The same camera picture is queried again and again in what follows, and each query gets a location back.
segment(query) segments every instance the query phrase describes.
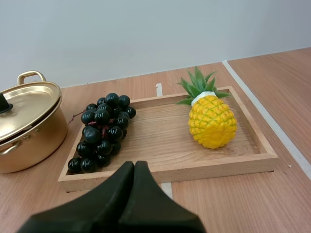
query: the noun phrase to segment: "pot handle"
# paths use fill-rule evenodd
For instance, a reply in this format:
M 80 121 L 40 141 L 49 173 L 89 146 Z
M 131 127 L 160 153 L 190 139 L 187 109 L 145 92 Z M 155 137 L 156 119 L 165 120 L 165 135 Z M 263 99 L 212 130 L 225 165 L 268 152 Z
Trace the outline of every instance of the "pot handle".
M 43 82 L 46 82 L 46 81 L 47 81 L 47 80 L 45 79 L 45 77 L 43 76 L 43 74 L 41 74 L 41 73 L 38 72 L 38 71 L 31 70 L 31 71 L 27 71 L 27 72 L 25 72 L 25 73 L 20 74 L 20 75 L 18 76 L 18 78 L 17 78 L 17 84 L 18 84 L 18 85 L 24 84 L 24 79 L 25 79 L 26 77 L 30 77 L 30 76 L 34 76 L 34 75 L 38 75 L 38 76 L 40 77 L 41 81 L 43 81 Z
M 10 146 L 9 148 L 5 150 L 1 150 L 0 156 L 4 156 L 4 155 L 7 155 L 8 153 L 15 151 L 20 146 L 20 144 L 21 144 L 21 141 L 14 142 L 12 146 Z

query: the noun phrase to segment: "wooden table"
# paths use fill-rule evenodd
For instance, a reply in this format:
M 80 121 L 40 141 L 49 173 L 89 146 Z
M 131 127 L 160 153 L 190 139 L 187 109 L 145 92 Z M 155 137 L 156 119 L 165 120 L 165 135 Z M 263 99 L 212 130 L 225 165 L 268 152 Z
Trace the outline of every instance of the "wooden table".
M 229 64 L 310 162 L 311 49 Z M 204 73 L 217 70 L 216 85 L 235 88 L 280 160 L 275 172 L 172 183 L 173 199 L 197 213 L 210 233 L 311 232 L 311 181 L 223 64 L 200 69 Z M 131 99 L 154 97 L 156 84 L 162 83 L 164 95 L 181 93 L 182 88 L 176 84 L 180 77 L 188 78 L 186 69 L 64 88 L 61 107 L 70 121 L 88 103 L 109 92 L 129 95 Z M 66 140 L 52 156 L 25 171 L 0 174 L 1 233 L 15 232 L 31 214 L 85 193 L 66 193 L 57 183 L 79 121 L 69 124 Z

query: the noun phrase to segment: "black lid knob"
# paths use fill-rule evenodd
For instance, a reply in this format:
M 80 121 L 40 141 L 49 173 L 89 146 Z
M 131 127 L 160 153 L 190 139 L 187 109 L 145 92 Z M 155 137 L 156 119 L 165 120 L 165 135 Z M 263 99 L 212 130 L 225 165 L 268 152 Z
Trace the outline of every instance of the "black lid knob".
M 13 104 L 8 103 L 4 95 L 0 93 L 0 113 L 5 113 L 6 111 L 9 111 L 11 108 L 13 108 Z

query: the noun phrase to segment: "toy pineapple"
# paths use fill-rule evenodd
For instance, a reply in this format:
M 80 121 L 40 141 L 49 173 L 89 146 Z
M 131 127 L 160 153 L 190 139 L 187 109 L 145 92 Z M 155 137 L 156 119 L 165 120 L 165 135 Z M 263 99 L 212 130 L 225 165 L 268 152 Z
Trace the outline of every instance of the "toy pineapple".
M 214 86 L 215 78 L 208 80 L 215 72 L 205 78 L 195 67 L 195 74 L 188 71 L 193 85 L 181 78 L 180 85 L 188 92 L 188 97 L 177 104 L 191 105 L 189 128 L 194 140 L 206 148 L 215 149 L 226 145 L 235 137 L 237 120 L 229 106 L 220 98 L 230 96 L 219 92 Z

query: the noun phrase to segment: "grape bunch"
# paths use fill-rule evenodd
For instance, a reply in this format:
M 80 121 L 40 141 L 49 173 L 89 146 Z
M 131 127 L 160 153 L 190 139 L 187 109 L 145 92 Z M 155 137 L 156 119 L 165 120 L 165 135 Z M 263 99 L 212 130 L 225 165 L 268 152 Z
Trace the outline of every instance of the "grape bunch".
M 97 104 L 89 104 L 81 115 L 85 124 L 83 141 L 77 145 L 81 158 L 72 158 L 68 170 L 73 173 L 94 172 L 97 167 L 108 166 L 111 157 L 121 149 L 120 141 L 126 137 L 130 119 L 135 117 L 135 108 L 129 106 L 128 96 L 110 93 Z

